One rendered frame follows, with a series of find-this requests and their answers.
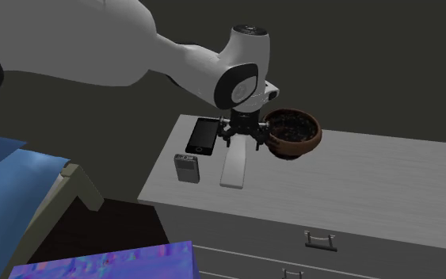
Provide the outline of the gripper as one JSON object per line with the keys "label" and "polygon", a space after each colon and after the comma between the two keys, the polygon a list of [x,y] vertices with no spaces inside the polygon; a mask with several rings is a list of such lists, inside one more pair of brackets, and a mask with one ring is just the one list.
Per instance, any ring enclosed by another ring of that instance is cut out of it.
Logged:
{"label": "gripper", "polygon": [[218,137],[221,137],[226,146],[231,145],[231,137],[234,134],[249,135],[256,141],[255,150],[259,151],[269,138],[270,123],[259,122],[260,110],[252,113],[243,113],[235,109],[231,110],[230,119],[219,118]]}

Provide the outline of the white remote control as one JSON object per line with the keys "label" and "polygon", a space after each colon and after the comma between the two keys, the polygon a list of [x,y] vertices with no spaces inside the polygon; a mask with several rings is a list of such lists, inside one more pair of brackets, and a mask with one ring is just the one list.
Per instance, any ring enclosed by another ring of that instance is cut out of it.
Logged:
{"label": "white remote control", "polygon": [[232,189],[242,189],[246,170],[246,136],[234,135],[223,164],[219,185]]}

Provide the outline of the black smartphone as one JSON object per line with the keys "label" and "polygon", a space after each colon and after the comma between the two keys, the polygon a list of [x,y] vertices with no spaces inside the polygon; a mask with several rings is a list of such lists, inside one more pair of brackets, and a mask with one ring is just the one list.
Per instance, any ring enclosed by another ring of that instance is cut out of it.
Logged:
{"label": "black smartphone", "polygon": [[219,120],[199,117],[185,151],[195,155],[212,155],[218,135]]}

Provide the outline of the brown bowl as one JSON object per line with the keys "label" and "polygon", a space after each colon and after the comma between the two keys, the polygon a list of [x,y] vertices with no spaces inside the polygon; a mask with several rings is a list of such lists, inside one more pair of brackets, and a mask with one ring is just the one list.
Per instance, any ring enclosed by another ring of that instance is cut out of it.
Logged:
{"label": "brown bowl", "polygon": [[269,124],[265,144],[279,159],[294,160],[313,151],[322,140],[317,120],[302,110],[281,108],[267,113],[263,122]]}

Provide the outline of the small grey music player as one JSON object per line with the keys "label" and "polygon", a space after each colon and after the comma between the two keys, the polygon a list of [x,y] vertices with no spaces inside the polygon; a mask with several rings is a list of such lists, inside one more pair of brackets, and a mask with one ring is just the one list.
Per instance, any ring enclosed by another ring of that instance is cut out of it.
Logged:
{"label": "small grey music player", "polygon": [[194,155],[176,154],[173,158],[180,182],[198,184],[200,182],[200,171],[198,158]]}

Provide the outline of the grey chest of drawers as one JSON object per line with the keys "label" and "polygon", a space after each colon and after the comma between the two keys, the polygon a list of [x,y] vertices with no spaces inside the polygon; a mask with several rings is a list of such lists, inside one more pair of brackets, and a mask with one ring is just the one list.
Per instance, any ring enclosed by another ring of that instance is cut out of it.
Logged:
{"label": "grey chest of drawers", "polygon": [[241,138],[241,189],[222,140],[177,179],[194,116],[177,119],[138,200],[170,242],[191,241],[201,279],[446,279],[446,143],[324,131],[286,161]]}

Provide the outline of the bed with blue cover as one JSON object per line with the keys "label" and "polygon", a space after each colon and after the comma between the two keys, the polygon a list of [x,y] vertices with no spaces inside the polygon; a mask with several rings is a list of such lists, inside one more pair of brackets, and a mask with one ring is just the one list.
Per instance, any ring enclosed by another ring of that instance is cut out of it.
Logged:
{"label": "bed with blue cover", "polygon": [[90,211],[104,203],[79,165],[23,146],[0,137],[0,279],[34,255],[75,199]]}

